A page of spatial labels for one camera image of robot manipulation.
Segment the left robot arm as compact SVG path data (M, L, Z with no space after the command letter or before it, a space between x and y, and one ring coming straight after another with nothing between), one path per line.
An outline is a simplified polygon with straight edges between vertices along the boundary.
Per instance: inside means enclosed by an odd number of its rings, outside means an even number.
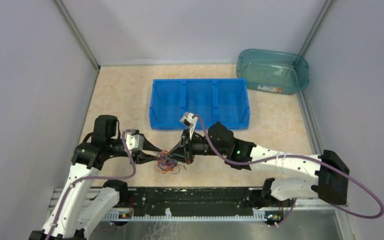
M136 174L136 164L155 160L144 151L159 152L137 129L120 131L116 116L100 115L93 131L75 148L68 178L54 210L42 229L32 231L31 240L86 240L104 215L113 207L129 203L127 179ZM86 208L82 204L104 163L111 158L127 157L132 173L127 176L105 176L103 188Z

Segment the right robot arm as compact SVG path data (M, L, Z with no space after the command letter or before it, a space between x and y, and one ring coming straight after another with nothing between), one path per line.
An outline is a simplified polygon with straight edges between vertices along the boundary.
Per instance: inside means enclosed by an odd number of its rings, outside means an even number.
M291 198L313 197L333 205L347 203L350 170L332 150L324 150L321 155L276 151L236 138L220 122L210 126L207 134L201 136L184 130L179 143L168 152L169 156L191 164L195 156L220 153L231 168L286 175L286 179L268 178L264 181L261 199L267 206Z

